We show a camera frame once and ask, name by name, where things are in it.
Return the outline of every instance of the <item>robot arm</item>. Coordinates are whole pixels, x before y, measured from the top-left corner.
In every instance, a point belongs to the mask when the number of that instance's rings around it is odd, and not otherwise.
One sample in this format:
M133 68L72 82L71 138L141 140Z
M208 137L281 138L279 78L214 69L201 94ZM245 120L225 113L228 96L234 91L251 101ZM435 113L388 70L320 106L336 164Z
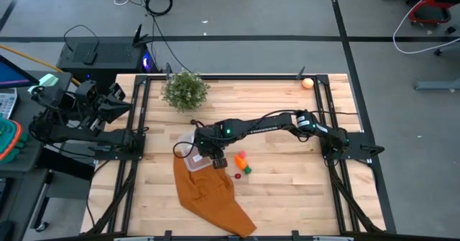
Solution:
M295 116L296 124L293 123L293 116ZM249 121L225 119L212 125L197 127L195 145L202 156L209 156L213 159L214 168L225 168L227 162L222 150L226 146L244 139L247 135L279 129L289 131L300 141L302 141L301 137L308 139L318 136L326 141L331 149L331 155L340 155L349 148L349 139L345 129L332 129L321 124L315 115L307 110L292 110Z

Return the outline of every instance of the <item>green plant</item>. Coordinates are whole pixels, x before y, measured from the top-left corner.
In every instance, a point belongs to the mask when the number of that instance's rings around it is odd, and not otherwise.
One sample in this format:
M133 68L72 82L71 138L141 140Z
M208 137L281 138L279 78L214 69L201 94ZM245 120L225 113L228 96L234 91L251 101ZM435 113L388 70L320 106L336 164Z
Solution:
M182 71L173 74L162 92L163 101L179 112L194 110L206 101L210 86L201 80L199 74Z

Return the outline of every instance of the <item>brown towel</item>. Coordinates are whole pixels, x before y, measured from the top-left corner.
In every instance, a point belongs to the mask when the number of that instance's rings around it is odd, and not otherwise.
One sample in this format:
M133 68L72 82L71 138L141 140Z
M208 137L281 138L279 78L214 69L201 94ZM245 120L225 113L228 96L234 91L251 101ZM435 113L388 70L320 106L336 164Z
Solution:
M256 226L235 201L234 185L225 170L208 166L190 172L183 159L174 157L174 177L182 206L208 222L240 237Z

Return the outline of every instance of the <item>ping pong ball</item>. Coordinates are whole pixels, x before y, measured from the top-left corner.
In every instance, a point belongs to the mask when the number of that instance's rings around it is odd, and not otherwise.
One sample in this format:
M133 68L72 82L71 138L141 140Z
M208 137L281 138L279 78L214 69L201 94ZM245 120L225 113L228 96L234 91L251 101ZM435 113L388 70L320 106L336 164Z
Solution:
M302 81L302 86L305 87L306 89L310 89L313 87L313 80L310 78L305 78Z

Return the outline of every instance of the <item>wooden table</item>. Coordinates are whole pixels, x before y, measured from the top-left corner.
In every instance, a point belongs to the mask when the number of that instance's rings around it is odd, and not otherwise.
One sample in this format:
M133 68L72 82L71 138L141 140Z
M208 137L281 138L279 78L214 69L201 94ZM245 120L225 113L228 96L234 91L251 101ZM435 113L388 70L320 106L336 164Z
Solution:
M346 74L330 74L333 102L337 112L356 112ZM119 75L117 83L131 101L135 75ZM137 170L129 235L227 235L228 233L182 208L178 201L173 175L173 145L184 132L194 129L191 119L204 124L228 118L255 119L277 109L317 110L313 90L302 88L300 81L208 81L208 101L195 112L177 113L162 101L164 81L150 86L145 126L147 132L144 158ZM142 94L138 96L141 105ZM107 130L125 128L128 114ZM339 126L349 132L361 130L357 115L337 114ZM250 135L226 148L229 175L239 172L234 156L246 150L252 173L236 180L236 200L256 224L253 235L336 235L339 233L331 182L321 156L317 137L301 143L289 132L276 131ZM353 160L347 161L352 191L367 216L380 228L385 224L371 169ZM95 220L104 213L114 193L118 161L111 161L93 179L89 206ZM347 229L351 223L342 198ZM117 229L123 210L119 209ZM86 213L82 231L91 228Z

